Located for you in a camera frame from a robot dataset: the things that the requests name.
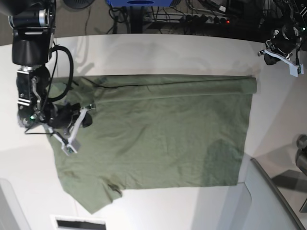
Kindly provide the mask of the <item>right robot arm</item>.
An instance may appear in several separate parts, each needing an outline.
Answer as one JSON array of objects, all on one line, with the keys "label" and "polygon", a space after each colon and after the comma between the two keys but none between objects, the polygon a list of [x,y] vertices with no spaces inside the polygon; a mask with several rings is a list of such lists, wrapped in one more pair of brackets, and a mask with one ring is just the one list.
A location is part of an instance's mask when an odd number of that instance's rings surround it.
[{"label": "right robot arm", "polygon": [[[73,83],[72,55],[67,48],[53,43],[56,1],[11,0],[10,4],[8,18],[13,31],[12,61],[20,66],[16,78],[19,123],[27,130],[38,125],[70,129],[81,115],[81,105],[55,103],[67,95]],[[49,72],[46,64],[58,51],[68,56],[69,80],[60,95],[50,97],[54,73]]]}]

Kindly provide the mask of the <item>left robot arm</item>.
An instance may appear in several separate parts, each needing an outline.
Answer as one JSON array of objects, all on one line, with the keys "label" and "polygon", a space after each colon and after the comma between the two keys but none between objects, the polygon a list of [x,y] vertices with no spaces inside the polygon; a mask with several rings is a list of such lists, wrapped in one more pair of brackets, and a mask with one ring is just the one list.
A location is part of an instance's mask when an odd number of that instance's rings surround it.
[{"label": "left robot arm", "polygon": [[265,42],[266,50],[289,59],[296,51],[295,63],[299,64],[298,52],[307,42],[307,2],[305,0],[275,0],[281,17],[276,22],[272,36]]}]

